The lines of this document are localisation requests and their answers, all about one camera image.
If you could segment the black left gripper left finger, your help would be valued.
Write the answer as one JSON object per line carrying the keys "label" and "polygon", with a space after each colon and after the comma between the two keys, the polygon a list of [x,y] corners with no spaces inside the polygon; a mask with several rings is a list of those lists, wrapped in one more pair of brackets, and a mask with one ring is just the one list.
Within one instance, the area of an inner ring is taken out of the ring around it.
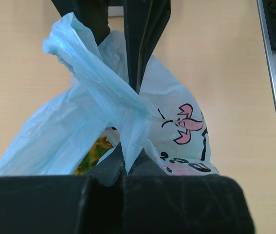
{"label": "black left gripper left finger", "polygon": [[0,176],[0,234],[120,234],[122,148],[86,175]]}

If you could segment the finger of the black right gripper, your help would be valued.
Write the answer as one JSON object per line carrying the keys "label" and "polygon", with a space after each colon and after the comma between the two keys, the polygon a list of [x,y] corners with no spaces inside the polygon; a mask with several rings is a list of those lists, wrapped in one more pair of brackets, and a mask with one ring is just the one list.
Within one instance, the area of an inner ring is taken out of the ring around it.
{"label": "finger of the black right gripper", "polygon": [[73,12],[76,18],[90,28],[99,45],[110,33],[108,26],[108,0],[52,0],[61,16]]}
{"label": "finger of the black right gripper", "polygon": [[125,0],[124,26],[129,85],[139,92],[146,69],[171,15],[170,0]]}

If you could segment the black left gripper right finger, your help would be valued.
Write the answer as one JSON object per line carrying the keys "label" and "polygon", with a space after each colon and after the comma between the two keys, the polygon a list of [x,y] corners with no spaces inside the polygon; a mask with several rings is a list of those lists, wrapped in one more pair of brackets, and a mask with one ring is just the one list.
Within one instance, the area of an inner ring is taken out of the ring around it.
{"label": "black left gripper right finger", "polygon": [[219,175],[170,176],[142,151],[123,179],[125,234],[252,234],[242,188]]}

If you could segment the orange pineapple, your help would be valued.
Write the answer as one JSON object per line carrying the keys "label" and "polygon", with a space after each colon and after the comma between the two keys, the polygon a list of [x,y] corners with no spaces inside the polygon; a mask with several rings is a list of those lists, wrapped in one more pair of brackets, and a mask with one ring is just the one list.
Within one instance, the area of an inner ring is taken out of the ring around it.
{"label": "orange pineapple", "polygon": [[84,175],[91,171],[97,165],[99,159],[112,148],[113,145],[107,140],[106,136],[99,137],[75,169],[73,174]]}

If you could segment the light blue printed plastic bag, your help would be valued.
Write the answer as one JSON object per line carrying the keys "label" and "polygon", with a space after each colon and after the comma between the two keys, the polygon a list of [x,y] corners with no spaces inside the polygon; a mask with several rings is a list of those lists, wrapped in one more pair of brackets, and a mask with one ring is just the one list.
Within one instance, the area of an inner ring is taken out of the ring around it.
{"label": "light blue printed plastic bag", "polygon": [[74,85],[24,123],[0,159],[0,176],[72,174],[85,167],[100,137],[111,143],[103,158],[121,145],[126,171],[145,151],[168,175],[218,174],[197,101],[155,56],[140,91],[130,87],[122,32],[96,44],[68,13],[52,26],[43,50],[68,68]]}

